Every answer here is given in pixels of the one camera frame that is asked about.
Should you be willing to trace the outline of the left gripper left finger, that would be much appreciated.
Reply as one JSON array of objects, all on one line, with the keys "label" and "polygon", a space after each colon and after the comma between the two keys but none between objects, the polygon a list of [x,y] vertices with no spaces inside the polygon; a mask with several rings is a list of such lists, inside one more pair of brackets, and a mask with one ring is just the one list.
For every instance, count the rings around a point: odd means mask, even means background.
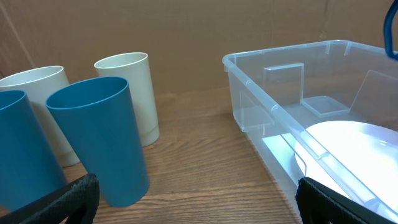
[{"label": "left gripper left finger", "polygon": [[100,187],[97,176],[86,174],[61,189],[1,217],[1,224],[92,224],[99,200]]}]

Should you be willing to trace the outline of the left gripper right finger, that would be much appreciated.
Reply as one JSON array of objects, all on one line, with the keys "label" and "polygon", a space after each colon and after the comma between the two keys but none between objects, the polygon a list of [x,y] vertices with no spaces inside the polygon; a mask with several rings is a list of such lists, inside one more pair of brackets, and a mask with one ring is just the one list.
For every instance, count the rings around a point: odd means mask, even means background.
[{"label": "left gripper right finger", "polygon": [[393,224],[309,177],[298,181],[295,200],[303,224]]}]

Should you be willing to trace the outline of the blue cup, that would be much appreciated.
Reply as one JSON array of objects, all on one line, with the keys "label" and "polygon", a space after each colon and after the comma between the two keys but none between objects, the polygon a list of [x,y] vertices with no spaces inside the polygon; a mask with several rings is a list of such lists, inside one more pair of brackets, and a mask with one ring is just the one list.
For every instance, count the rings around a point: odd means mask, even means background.
[{"label": "blue cup", "polygon": [[83,80],[54,92],[45,105],[111,206],[130,206],[147,193],[149,177],[126,79]]},{"label": "blue cup", "polygon": [[66,183],[27,94],[2,91],[1,205],[13,212]]}]

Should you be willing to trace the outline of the pink plate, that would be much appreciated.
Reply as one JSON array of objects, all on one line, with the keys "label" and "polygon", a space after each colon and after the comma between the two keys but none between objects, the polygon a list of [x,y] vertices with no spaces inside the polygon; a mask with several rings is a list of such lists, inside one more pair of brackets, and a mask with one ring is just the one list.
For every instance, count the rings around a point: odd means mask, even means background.
[{"label": "pink plate", "polygon": [[326,121],[307,131],[397,211],[397,131],[357,121]]}]

